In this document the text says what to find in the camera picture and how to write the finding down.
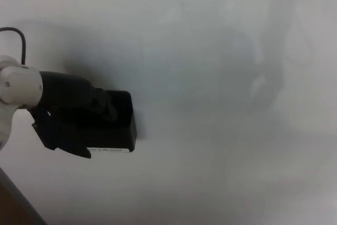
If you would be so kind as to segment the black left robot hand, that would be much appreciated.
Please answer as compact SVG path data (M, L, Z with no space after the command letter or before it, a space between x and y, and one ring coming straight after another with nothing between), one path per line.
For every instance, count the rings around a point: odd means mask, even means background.
M38 137L50 150L91 158L87 147L71 135L81 128L91 128L95 121L114 123L118 113L112 97L80 76L47 71L40 74L42 97L29 110Z

